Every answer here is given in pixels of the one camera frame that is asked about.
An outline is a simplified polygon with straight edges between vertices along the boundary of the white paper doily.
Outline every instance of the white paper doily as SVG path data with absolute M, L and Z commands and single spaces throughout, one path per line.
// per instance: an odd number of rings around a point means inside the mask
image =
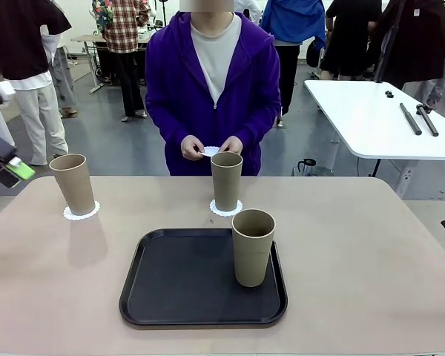
M 221 211 L 216 208 L 216 200 L 213 199 L 209 204 L 209 208 L 213 213 L 220 217 L 233 217 L 235 214 L 240 213 L 243 210 L 243 202 L 237 200 L 237 207 L 233 211 Z
M 92 217 L 93 215 L 96 215 L 97 211 L 99 211 L 99 209 L 101 208 L 101 204 L 97 200 L 95 201 L 95 203 L 96 203 L 96 207 L 89 214 L 74 215 L 73 213 L 71 213 L 71 209 L 69 209 L 69 206 L 67 206 L 65 208 L 65 211 L 62 214 L 68 220 L 72 220 L 72 221 L 84 220 L 84 219 L 87 219 L 88 217 Z
M 219 147 L 208 146 L 208 147 L 205 147 L 205 151 L 201 154 L 203 156 L 212 157 L 212 156 L 216 155 L 219 151 L 220 151 Z

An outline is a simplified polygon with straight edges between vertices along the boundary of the brown cup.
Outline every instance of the brown cup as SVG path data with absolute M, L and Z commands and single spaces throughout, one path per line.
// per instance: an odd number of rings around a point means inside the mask
M 86 215 L 96 207 L 86 157 L 67 154 L 51 161 L 50 169 L 74 215 Z
M 216 208 L 221 211 L 233 211 L 239 199 L 243 158 L 232 152 L 215 154 L 211 158 L 211 170 Z
M 243 210 L 232 219 L 234 267 L 237 282 L 257 287 L 266 277 L 275 219 L 262 210 Z

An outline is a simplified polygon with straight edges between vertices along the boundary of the hand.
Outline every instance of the hand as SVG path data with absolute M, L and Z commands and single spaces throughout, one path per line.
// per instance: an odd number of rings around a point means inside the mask
M 229 137 L 221 146 L 220 152 L 234 152 L 241 154 L 243 152 L 243 142 L 236 136 Z
M 181 153 L 190 161 L 199 161 L 204 156 L 205 146 L 195 136 L 188 135 L 181 141 Z

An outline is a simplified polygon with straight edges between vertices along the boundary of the gray floor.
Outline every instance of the gray floor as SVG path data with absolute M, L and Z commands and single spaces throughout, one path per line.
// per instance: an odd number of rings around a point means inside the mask
M 298 68 L 291 111 L 284 119 L 286 129 L 272 130 L 263 140 L 263 176 L 289 176 L 294 165 L 306 157 L 315 158 L 321 165 L 327 159 L 326 147 L 333 131 L 303 87 L 309 71 L 305 66 Z M 89 75 L 76 83 L 81 104 L 79 118 L 65 120 L 70 151 L 88 158 L 92 175 L 168 175 L 163 156 L 164 142 L 152 121 L 122 124 L 120 90 L 107 87 L 89 94 L 92 86 Z M 438 111 L 445 116 L 445 101 Z M 29 160 L 31 144 L 21 119 L 12 119 L 8 125 L 22 157 Z M 402 164 L 382 161 L 378 177 L 393 186 Z M 360 159 L 360 175 L 368 175 L 374 166 L 374 160 Z M 345 145 L 338 151 L 334 174 L 357 176 L 357 158 Z M 7 190 L 0 186 L 0 196 L 16 195 L 23 187 L 21 184 Z M 445 200 L 445 162 L 421 162 L 405 199 Z

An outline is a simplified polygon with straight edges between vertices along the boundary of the person in purple hoodie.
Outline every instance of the person in purple hoodie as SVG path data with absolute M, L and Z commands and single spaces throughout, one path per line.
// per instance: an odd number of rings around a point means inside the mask
M 240 13 L 178 12 L 148 44 L 146 77 L 172 176 L 211 175 L 205 146 L 241 154 L 243 175 L 259 174 L 281 107 L 273 36 Z

